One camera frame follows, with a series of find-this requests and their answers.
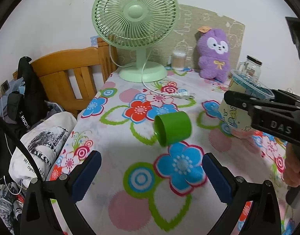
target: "glass jar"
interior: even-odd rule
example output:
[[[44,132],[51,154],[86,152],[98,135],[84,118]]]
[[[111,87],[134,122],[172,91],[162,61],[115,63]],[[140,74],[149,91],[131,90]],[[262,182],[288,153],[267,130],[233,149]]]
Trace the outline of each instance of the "glass jar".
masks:
[[[182,71],[185,68],[186,53],[181,50],[173,50],[172,69]]]
[[[261,66],[262,62],[251,56],[247,56],[247,60],[245,62],[239,63],[237,70],[241,71],[248,77],[252,77],[253,82],[257,82],[261,75]]]

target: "jar lid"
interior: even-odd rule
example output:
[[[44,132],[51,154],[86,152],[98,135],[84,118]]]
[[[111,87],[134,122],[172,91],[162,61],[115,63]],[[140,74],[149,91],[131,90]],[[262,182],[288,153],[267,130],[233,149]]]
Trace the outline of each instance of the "jar lid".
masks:
[[[259,65],[259,66],[262,66],[262,62],[255,59],[254,57],[252,56],[247,56],[247,60],[251,61],[251,62],[254,62],[255,64]]]

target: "human hand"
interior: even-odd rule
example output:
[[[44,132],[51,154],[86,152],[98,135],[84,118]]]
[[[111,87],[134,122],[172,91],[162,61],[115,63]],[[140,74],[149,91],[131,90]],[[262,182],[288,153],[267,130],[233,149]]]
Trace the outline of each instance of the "human hand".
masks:
[[[291,187],[300,185],[300,161],[293,151],[291,143],[286,146],[285,170],[283,173],[284,181]]]

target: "blue gripper pad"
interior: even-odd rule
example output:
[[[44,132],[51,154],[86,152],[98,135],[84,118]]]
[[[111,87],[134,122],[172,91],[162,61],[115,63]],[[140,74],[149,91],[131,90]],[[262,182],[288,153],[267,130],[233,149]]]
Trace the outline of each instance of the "blue gripper pad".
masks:
[[[232,188],[225,179],[224,175],[220,171],[221,168],[225,168],[220,165],[220,163],[215,159],[215,157],[211,153],[208,153],[202,158],[202,168],[208,176],[217,196],[220,201],[226,204],[230,204],[233,200],[232,197]],[[220,165],[217,165],[213,162],[212,158]]]
[[[74,203],[79,202],[84,198],[102,163],[100,152],[92,151],[90,154],[93,154],[92,159],[86,164],[85,168],[72,185],[71,195]]]

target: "white wall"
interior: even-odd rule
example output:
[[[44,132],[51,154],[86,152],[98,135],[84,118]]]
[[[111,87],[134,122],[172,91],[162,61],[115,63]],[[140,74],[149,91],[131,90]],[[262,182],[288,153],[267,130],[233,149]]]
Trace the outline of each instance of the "white wall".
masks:
[[[90,46],[94,0],[23,0],[0,30],[0,83],[11,79],[18,60]],[[240,60],[263,62],[261,81],[300,93],[300,61],[285,21],[295,16],[283,0],[179,0],[246,25]]]

